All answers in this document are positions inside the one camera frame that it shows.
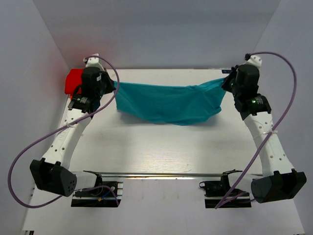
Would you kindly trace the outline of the teal t-shirt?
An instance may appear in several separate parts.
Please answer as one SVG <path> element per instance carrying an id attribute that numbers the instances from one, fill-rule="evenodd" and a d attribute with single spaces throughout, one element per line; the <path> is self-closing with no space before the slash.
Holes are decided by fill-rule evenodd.
<path id="1" fill-rule="evenodd" d="M 119 83 L 117 110 L 156 124 L 193 125 L 218 114 L 223 79 L 190 86 Z"/>

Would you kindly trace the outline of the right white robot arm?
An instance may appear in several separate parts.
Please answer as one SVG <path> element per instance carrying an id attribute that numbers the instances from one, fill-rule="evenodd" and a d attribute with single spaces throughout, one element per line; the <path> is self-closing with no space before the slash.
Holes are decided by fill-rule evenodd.
<path id="1" fill-rule="evenodd" d="M 258 93 L 259 69 L 250 64 L 232 68 L 222 88 L 232 93 L 236 110 L 249 129 L 260 157 L 261 178 L 248 176 L 247 191 L 258 203 L 267 203 L 294 196 L 305 185 L 304 172 L 298 172 L 288 160 L 272 122 L 267 98 Z"/>

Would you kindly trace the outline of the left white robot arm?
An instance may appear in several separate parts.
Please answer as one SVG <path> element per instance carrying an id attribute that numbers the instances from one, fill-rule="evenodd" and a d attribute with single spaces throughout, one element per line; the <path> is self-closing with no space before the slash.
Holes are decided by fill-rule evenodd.
<path id="1" fill-rule="evenodd" d="M 93 112 L 100 107 L 103 95 L 115 90 L 106 69 L 87 67 L 82 70 L 81 82 L 74 90 L 64 121 L 65 130 L 60 131 L 50 148 L 40 160 L 33 160 L 30 171 L 38 189 L 61 196 L 70 196 L 76 189 L 87 188 L 92 195 L 103 191 L 103 183 L 95 173 L 70 172 L 69 165 L 74 149 L 93 118 Z"/>

